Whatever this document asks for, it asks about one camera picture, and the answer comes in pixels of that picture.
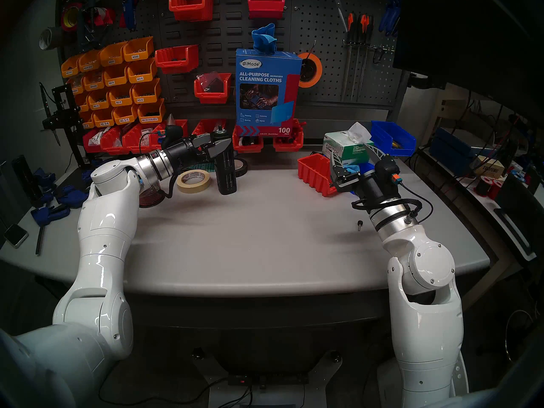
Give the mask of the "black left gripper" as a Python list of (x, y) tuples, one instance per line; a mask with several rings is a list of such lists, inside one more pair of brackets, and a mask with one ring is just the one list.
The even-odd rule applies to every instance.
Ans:
[(165, 137), (163, 139), (163, 152), (165, 153), (173, 174), (179, 174), (183, 169), (215, 159), (221, 153), (228, 150), (232, 139), (221, 139), (211, 143), (213, 138), (210, 133), (199, 136), (188, 136), (179, 139)]

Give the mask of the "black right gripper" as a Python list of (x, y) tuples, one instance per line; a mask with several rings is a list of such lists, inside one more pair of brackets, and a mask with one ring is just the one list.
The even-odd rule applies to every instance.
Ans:
[[(386, 154), (373, 144), (366, 144), (369, 160), (384, 159)], [(328, 155), (331, 164), (331, 181), (339, 193), (353, 192), (358, 200), (353, 208), (377, 213), (388, 210), (391, 213), (400, 212), (400, 204), (394, 201), (400, 199), (398, 192), (400, 169), (397, 163), (362, 163), (354, 168), (342, 165), (342, 159), (337, 150), (328, 145)]]

